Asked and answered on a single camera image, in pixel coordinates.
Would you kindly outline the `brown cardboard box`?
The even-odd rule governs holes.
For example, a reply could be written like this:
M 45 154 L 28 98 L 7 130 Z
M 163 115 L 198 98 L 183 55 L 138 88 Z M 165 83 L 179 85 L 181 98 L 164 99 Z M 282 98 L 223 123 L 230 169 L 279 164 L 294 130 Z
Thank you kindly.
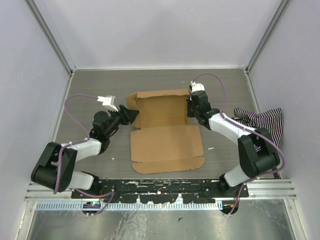
M 126 97 L 138 110 L 130 133 L 132 168 L 139 174 L 196 170 L 205 163 L 199 126 L 187 116 L 189 90 L 140 91 Z

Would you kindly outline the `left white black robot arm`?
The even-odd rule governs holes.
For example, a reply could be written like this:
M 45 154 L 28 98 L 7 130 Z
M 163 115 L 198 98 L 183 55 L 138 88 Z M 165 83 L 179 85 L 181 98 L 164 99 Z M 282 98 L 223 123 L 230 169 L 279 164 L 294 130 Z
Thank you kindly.
M 101 191 L 99 178 L 88 172 L 75 171 L 75 163 L 104 153 L 119 126 L 132 124 L 138 115 L 138 110 L 128 109 L 124 105 L 120 105 L 116 111 L 95 113 L 89 137 L 66 144 L 49 142 L 45 146 L 31 173 L 31 181 L 55 193 L 79 189 L 88 198 L 97 197 Z

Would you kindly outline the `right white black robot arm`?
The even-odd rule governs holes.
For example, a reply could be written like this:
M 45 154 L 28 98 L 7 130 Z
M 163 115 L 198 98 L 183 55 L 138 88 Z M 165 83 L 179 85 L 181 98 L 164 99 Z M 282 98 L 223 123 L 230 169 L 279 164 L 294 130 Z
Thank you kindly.
M 187 116 L 196 118 L 201 126 L 231 140 L 238 148 L 239 164 L 219 177 L 218 188 L 225 197 L 232 197 L 238 186 L 280 164 L 270 132 L 239 124 L 217 108 L 212 108 L 205 91 L 197 90 L 186 99 Z

